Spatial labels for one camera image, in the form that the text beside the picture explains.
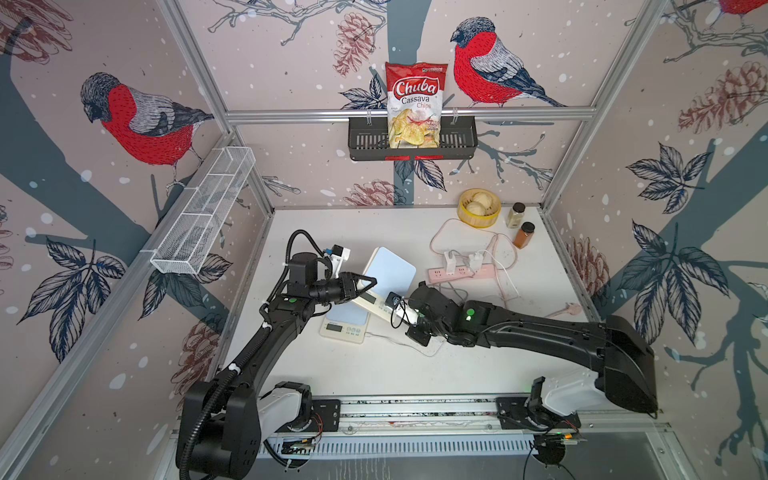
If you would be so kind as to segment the blue-top kitchen scale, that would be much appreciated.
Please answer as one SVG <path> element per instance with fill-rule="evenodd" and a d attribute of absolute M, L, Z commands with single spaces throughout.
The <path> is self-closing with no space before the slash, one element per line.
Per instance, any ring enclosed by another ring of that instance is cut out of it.
<path fill-rule="evenodd" d="M 333 305 L 322 318 L 319 335 L 321 337 L 362 344 L 368 327 L 369 313 L 349 302 Z"/>
<path fill-rule="evenodd" d="M 377 280 L 377 285 L 368 293 L 378 295 L 383 301 L 386 301 L 390 293 L 395 293 L 404 299 L 416 275 L 416 267 L 386 247 L 377 247 L 366 266 L 364 275 L 374 277 Z M 375 318 L 389 319 L 391 306 L 385 305 L 382 308 L 387 310 L 384 316 L 367 312 L 366 323 Z M 404 308 L 405 312 L 403 312 L 402 306 L 398 307 L 395 317 L 405 323 L 415 324 L 418 319 L 417 313 L 407 304 Z"/>

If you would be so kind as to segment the pink power strip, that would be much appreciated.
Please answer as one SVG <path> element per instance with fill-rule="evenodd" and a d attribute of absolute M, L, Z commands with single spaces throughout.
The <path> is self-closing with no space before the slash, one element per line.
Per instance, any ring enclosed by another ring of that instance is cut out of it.
<path fill-rule="evenodd" d="M 485 280 L 495 277 L 496 269 L 490 264 L 482 265 L 477 271 L 467 266 L 457 266 L 452 272 L 446 268 L 432 268 L 427 270 L 428 283 L 438 285 L 465 279 Z"/>

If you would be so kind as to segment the white charger adapter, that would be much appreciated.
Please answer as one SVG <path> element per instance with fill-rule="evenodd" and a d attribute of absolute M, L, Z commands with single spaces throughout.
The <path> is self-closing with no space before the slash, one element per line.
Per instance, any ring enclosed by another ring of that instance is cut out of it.
<path fill-rule="evenodd" d="M 468 255 L 468 261 L 469 261 L 469 268 L 474 272 L 477 273 L 483 266 L 484 262 L 484 252 L 483 251 L 477 251 L 475 253 Z"/>
<path fill-rule="evenodd" d="M 454 253 L 449 250 L 443 253 L 445 259 L 445 271 L 447 275 L 454 275 L 457 267 L 457 260 Z"/>

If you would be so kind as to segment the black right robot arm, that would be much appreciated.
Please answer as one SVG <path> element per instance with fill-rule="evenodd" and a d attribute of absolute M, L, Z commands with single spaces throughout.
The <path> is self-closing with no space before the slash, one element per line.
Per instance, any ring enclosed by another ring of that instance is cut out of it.
<path fill-rule="evenodd" d="M 420 283 L 405 303 L 404 319 L 408 337 L 423 346 L 441 337 L 460 347 L 526 350 L 585 368 L 573 379 L 534 379 L 527 398 L 499 408 L 506 428 L 577 428 L 578 411 L 603 401 L 641 414 L 658 410 L 653 349 L 621 317 L 603 323 L 569 322 L 483 301 L 458 304 Z"/>

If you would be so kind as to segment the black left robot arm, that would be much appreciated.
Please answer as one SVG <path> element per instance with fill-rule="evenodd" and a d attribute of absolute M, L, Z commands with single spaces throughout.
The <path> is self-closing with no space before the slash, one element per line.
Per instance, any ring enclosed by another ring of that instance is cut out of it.
<path fill-rule="evenodd" d="M 286 459 L 268 438 L 285 426 L 302 428 L 313 417 L 309 386 L 281 382 L 261 391 L 286 348 L 319 316 L 317 306 L 332 308 L 368 293 L 374 277 L 334 270 L 330 253 L 313 243 L 309 252 L 292 251 L 303 229 L 288 238 L 284 268 L 259 313 L 262 324 L 246 346 L 211 380 L 197 381 L 186 392 L 175 462 L 182 479 L 244 478 L 260 450 L 285 470 L 299 470 L 303 460 Z"/>

